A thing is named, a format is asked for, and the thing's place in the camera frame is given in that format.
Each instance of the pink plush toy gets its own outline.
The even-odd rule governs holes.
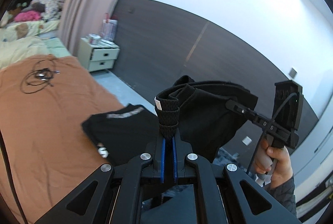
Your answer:
[[[41,14],[37,11],[28,11],[19,13],[15,18],[15,22],[21,22],[21,21],[34,21],[34,20],[40,20]]]

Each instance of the metal bolt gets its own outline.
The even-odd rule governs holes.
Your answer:
[[[198,156],[196,154],[188,154],[188,159],[189,160],[196,160]]]
[[[227,169],[230,170],[230,171],[236,171],[237,166],[235,164],[228,164]]]
[[[101,166],[101,171],[106,172],[106,171],[109,171],[110,169],[111,169],[111,165],[110,164],[103,164]]]
[[[148,159],[150,159],[150,154],[149,153],[143,153],[140,157],[141,157],[142,160],[148,160]]]

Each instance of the nightstand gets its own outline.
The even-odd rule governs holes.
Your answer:
[[[91,45],[87,38],[79,42],[78,59],[89,72],[110,69],[118,57],[119,46],[102,40],[98,45]]]

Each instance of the dark wood panel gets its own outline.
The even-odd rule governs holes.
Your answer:
[[[185,62],[207,20],[151,0],[119,0],[114,13],[119,18],[116,43],[121,51],[113,72],[151,103],[157,93],[188,74],[196,81],[241,84],[259,97],[255,110],[272,116],[274,83],[288,78],[242,39],[209,22]],[[304,101],[299,144],[317,121],[311,106]],[[239,162],[247,166],[260,134],[258,127],[247,122],[224,148],[232,155],[238,153]],[[253,140],[249,146],[242,143],[246,136]]]

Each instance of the hand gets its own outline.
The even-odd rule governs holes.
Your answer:
[[[269,147],[266,139],[261,140],[260,146],[266,151],[268,156],[278,160],[275,170],[272,174],[270,184],[271,189],[276,188],[288,181],[293,175],[289,152],[286,146],[284,146],[283,149]],[[265,168],[263,163],[261,163],[257,158],[254,159],[253,166],[255,171],[260,174],[265,174],[271,170],[271,167]]]

